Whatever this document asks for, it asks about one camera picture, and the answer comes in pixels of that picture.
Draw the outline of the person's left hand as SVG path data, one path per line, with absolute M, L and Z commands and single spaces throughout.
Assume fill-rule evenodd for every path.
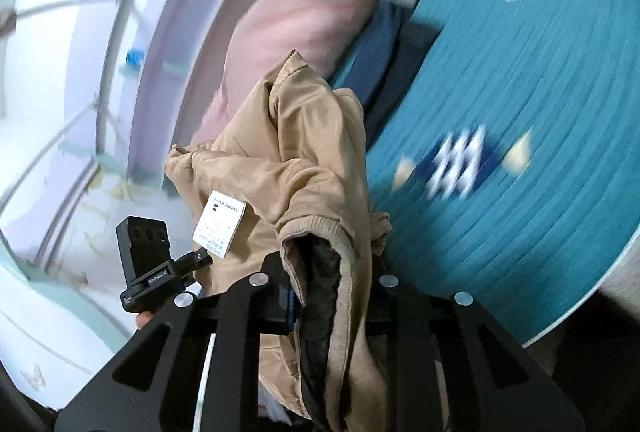
M 154 318 L 154 316 L 155 314 L 152 313 L 152 311 L 142 311 L 142 313 L 137 314 L 136 319 L 134 319 L 137 329 L 141 330 L 144 328 Z

